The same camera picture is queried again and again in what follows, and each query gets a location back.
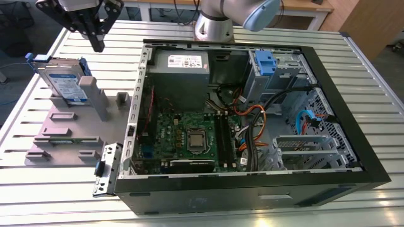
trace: motherboard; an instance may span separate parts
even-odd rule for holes
[[[235,172],[241,117],[214,113],[159,113],[154,145],[142,145],[138,173]]]

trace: blue hard drive label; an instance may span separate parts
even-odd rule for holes
[[[79,79],[77,75],[50,74],[50,79],[65,99],[78,103],[87,101],[87,95],[79,87]]]

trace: green motherboard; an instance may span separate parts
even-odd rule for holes
[[[218,145],[215,118],[218,116],[214,113],[159,113],[155,145],[142,147],[147,174],[161,174],[161,165],[167,165],[175,159],[214,160],[215,172],[239,171],[235,164],[230,166],[221,163],[222,148]],[[229,135],[234,138],[235,129],[241,128],[241,117],[233,115],[223,119],[229,124]],[[237,158],[235,142],[231,138],[229,141],[233,157]]]

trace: red wire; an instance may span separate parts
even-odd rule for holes
[[[153,114],[153,107],[154,107],[154,99],[155,99],[155,87],[153,86],[153,101],[151,101],[151,106],[150,106],[150,110],[149,110],[149,113],[147,113],[146,126],[145,126],[143,133],[146,132],[147,125],[150,123],[150,118],[151,118],[151,114]]]
[[[309,122],[305,122],[303,127],[302,127],[301,135],[306,134],[306,128],[307,128],[307,126],[309,126]]]

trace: blue cable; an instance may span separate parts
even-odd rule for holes
[[[15,103],[17,101],[19,101],[19,99],[17,99],[17,100],[14,100],[14,101],[11,101],[11,102],[9,102],[9,103],[2,103],[0,105],[9,105],[9,104],[11,104],[11,103]]]
[[[322,121],[322,118],[317,117],[317,114],[314,113],[313,110],[301,110],[301,112],[298,113],[298,116],[297,116],[297,131],[298,131],[298,135],[302,134],[301,117],[302,117],[303,113],[307,113],[311,119],[314,119],[317,121]]]

